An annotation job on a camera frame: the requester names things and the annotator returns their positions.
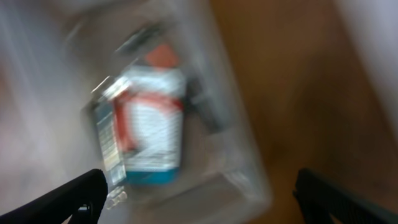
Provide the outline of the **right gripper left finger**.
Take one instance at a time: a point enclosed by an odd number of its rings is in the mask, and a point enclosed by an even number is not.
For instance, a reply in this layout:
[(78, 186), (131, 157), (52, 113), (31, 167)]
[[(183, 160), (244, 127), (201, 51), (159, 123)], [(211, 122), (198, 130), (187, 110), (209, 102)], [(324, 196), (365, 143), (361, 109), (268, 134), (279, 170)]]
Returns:
[(1, 223), (97, 224), (108, 195), (102, 170), (92, 169), (49, 193), (1, 215)]

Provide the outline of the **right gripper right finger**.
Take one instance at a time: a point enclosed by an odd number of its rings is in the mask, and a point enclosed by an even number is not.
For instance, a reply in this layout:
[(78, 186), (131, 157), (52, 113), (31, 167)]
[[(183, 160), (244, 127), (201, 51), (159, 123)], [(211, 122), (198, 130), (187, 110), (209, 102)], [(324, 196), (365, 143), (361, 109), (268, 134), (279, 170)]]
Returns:
[(388, 224), (397, 214), (359, 198), (309, 169), (300, 169), (293, 196), (305, 223)]

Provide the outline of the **white blue card package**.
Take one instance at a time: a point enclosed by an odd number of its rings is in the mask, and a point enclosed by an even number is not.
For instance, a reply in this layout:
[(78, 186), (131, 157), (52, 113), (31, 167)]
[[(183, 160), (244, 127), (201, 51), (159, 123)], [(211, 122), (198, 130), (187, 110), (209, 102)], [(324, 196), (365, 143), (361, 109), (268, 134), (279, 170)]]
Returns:
[(172, 182), (180, 167), (184, 117), (183, 110), (163, 114), (149, 105), (131, 106), (129, 115), (139, 146), (125, 153), (116, 136), (113, 99), (125, 90), (150, 91), (170, 95), (183, 103), (186, 85), (185, 77), (176, 68), (153, 70), (131, 66), (116, 77), (106, 77), (92, 90), (93, 122), (110, 185)]

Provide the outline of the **red handled pliers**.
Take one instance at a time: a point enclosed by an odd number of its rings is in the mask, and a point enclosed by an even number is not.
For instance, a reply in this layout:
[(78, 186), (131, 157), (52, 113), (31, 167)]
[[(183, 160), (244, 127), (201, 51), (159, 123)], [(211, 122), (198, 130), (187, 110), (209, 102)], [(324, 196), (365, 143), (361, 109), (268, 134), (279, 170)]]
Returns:
[(116, 122), (115, 131), (121, 150), (125, 153), (135, 151), (139, 146), (137, 136), (133, 130), (133, 119), (129, 115), (132, 111), (131, 106), (139, 104), (154, 107), (163, 112), (163, 114), (183, 110), (182, 101), (170, 95), (150, 91), (131, 93), (128, 90), (117, 95), (113, 99)]

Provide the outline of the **clear plastic container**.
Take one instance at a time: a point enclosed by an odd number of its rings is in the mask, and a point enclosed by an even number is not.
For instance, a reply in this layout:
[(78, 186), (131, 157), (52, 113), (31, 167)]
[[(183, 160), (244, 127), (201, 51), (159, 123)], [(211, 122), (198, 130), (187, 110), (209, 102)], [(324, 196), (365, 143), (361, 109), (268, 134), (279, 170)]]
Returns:
[(271, 202), (207, 1), (46, 1), (50, 124), (70, 176), (100, 168), (101, 223), (244, 223)]

